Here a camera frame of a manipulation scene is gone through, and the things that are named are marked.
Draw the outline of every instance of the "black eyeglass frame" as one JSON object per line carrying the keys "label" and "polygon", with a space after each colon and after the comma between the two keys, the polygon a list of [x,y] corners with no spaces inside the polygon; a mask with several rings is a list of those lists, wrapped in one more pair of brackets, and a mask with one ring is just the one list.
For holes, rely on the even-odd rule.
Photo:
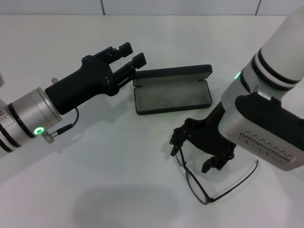
{"label": "black eyeglass frame", "polygon": [[[176,159],[177,159],[177,162],[178,164],[184,168],[184,170],[186,171],[186,179],[187,179],[187,182],[188,182],[188,185],[192,191],[192,193],[195,195],[195,197],[204,205],[207,205],[209,203],[213,203],[217,200],[219,200],[220,198],[226,196],[228,193],[230,193],[233,189],[235,189],[236,187],[238,187],[240,184],[242,184],[245,180],[247,180],[253,173],[254,171],[257,169],[257,165],[258,165],[258,160],[256,161],[256,166],[255,168],[252,170],[252,172],[246,177],[244,178],[239,184],[237,184],[236,186],[234,186],[233,188],[229,189],[228,191],[224,192],[223,194],[221,194],[220,196],[216,197],[215,199],[214,198],[211,198],[207,192],[204,190],[204,188],[202,187],[202,185],[200,184],[200,182],[198,181],[198,179],[196,179],[196,177],[194,176],[194,174],[187,168],[186,166],[186,162],[185,162],[185,159],[184,159],[184,155],[182,153],[182,150],[179,149],[178,153],[180,153],[180,157],[181,157],[181,162],[179,161],[178,157],[177,157],[177,154],[175,155],[176,156]],[[203,192],[204,196],[205,196],[205,199],[206,199],[206,202],[203,202],[196,194],[195,192],[193,191],[191,185],[190,185],[190,181],[189,181],[189,175],[195,180],[195,182],[197,183],[197,185],[199,186],[199,188],[201,189],[201,191]]]}

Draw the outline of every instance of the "black stripe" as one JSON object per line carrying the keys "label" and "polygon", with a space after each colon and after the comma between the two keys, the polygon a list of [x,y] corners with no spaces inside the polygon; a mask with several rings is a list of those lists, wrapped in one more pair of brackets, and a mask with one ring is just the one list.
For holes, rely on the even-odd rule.
{"label": "black stripe", "polygon": [[264,60],[263,56],[262,56],[262,51],[261,49],[258,51],[257,53],[257,57],[260,60],[262,66],[265,68],[265,70],[267,70],[273,77],[275,77],[276,79],[288,83],[288,84],[297,84],[300,81],[294,81],[294,80],[290,80],[288,78],[285,78],[284,76],[280,75],[278,72],[276,72],[273,68],[270,67],[270,65],[268,65],[268,63]]}
{"label": "black stripe", "polygon": [[11,115],[14,117],[14,119],[16,120],[16,122],[19,124],[19,126],[21,127],[21,129],[24,131],[25,134],[28,135],[28,137],[34,139],[35,135],[26,127],[26,125],[23,123],[23,121],[20,119],[20,117],[18,116],[17,112],[15,111],[13,104],[10,103],[8,105],[9,107],[9,111],[11,113]]}
{"label": "black stripe", "polygon": [[0,146],[8,153],[13,152],[13,150],[7,145],[5,145],[5,143],[1,139],[0,139]]}
{"label": "black stripe", "polygon": [[18,144],[11,136],[10,134],[5,130],[5,128],[0,124],[0,132],[4,135],[4,137],[9,141],[10,144],[12,144],[14,147],[20,147],[21,145]]}
{"label": "black stripe", "polygon": [[260,69],[257,67],[257,64],[255,62],[255,56],[253,56],[252,60],[251,60],[251,67],[254,70],[254,72],[256,73],[256,75],[258,77],[260,77],[266,84],[268,84],[269,86],[273,87],[274,89],[280,90],[280,91],[289,91],[292,88],[287,88],[287,87],[283,87],[280,85],[277,85],[276,83],[274,83],[273,81],[271,81],[270,79],[268,79],[263,73],[262,71],[260,71]]}
{"label": "black stripe", "polygon": [[250,88],[249,88],[247,82],[245,81],[245,78],[244,78],[244,75],[243,75],[243,70],[242,70],[241,75],[240,75],[240,80],[241,80],[241,83],[242,83],[243,87],[250,93]]}

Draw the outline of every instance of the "eyeglasses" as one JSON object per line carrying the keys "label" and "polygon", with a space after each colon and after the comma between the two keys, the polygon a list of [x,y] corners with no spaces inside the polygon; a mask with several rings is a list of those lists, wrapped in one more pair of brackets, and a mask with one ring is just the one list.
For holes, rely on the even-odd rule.
{"label": "eyeglasses", "polygon": [[226,196],[233,189],[235,189],[237,186],[239,186],[241,183],[243,183],[245,180],[247,180],[253,174],[253,172],[257,169],[257,165],[258,165],[258,160],[257,160],[255,168],[245,179],[243,179],[239,184],[237,184],[236,186],[234,186],[230,190],[226,191],[225,193],[221,194],[220,196],[218,196],[214,199],[214,198],[211,198],[207,194],[207,192],[201,186],[198,179],[196,179],[196,177],[193,175],[193,173],[187,168],[187,166],[186,166],[187,163],[185,162],[184,155],[183,155],[181,149],[176,153],[176,159],[177,159],[177,162],[179,163],[179,165],[181,167],[183,167],[184,170],[186,171],[186,179],[187,179],[187,182],[189,184],[189,187],[190,187],[191,191],[193,192],[195,197],[204,205],[207,205],[209,203],[213,203],[213,202],[219,200],[220,198],[222,198],[223,196]]}

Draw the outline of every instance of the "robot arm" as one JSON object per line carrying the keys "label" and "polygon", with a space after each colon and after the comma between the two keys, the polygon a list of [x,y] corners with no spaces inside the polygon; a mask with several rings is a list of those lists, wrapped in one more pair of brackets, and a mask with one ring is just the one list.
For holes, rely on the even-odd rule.
{"label": "robot arm", "polygon": [[221,170],[239,145],[282,170],[304,165],[304,120],[281,107],[282,97],[304,77],[304,8],[299,8],[254,55],[201,121],[174,130],[171,155],[185,140],[214,155],[202,172]]}
{"label": "robot arm", "polygon": [[[61,115],[97,94],[117,94],[131,81],[136,74],[135,69],[146,64],[143,53],[140,53],[112,73],[109,64],[132,52],[130,43],[125,43],[118,50],[109,47],[94,56],[86,56],[78,71],[56,82],[45,92],[41,88],[35,89],[5,106],[0,112],[0,149],[12,152],[40,134],[48,143],[53,142],[47,130],[62,120]],[[61,132],[72,126],[64,127]]]}

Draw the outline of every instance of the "vent grille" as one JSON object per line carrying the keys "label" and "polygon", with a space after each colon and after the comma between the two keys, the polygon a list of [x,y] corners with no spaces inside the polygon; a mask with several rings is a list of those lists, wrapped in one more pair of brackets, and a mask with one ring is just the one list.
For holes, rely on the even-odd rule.
{"label": "vent grille", "polygon": [[266,156],[275,162],[286,164],[295,160],[290,153],[278,148],[271,142],[259,137],[252,131],[244,131],[238,135],[238,139],[247,147],[253,148],[257,153]]}

